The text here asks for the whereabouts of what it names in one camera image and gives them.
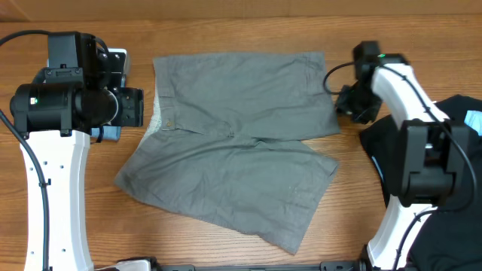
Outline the grey cotton shorts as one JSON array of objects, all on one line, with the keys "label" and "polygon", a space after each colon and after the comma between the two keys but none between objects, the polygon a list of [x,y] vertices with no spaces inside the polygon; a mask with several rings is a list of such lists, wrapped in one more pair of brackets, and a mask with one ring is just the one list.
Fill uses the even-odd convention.
[{"label": "grey cotton shorts", "polygon": [[306,140],[340,132],[323,52],[157,57],[154,113],[114,182],[144,204],[297,253],[336,160]]}]

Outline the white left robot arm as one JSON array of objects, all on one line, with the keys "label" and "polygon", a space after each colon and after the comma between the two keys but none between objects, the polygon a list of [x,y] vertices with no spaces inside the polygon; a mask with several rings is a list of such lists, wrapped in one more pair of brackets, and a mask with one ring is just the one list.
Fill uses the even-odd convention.
[{"label": "white left robot arm", "polygon": [[27,270],[92,270],[85,215],[90,146],[107,128],[141,127],[144,93],[125,84],[126,50],[94,35],[48,32],[47,65],[11,98],[8,129],[27,177]]}]

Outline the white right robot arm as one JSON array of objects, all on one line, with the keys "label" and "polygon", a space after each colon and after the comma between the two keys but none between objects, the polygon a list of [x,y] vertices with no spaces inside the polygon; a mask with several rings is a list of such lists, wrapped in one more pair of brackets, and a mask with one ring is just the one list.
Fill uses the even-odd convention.
[{"label": "white right robot arm", "polygon": [[383,173],[389,193],[375,236],[355,261],[327,262],[332,270],[403,270],[424,223],[439,212],[470,169],[469,128],[451,120],[428,97],[400,53],[383,54],[375,41],[352,51],[356,82],[338,92],[336,110],[369,123],[386,104],[397,128],[393,155]]}]

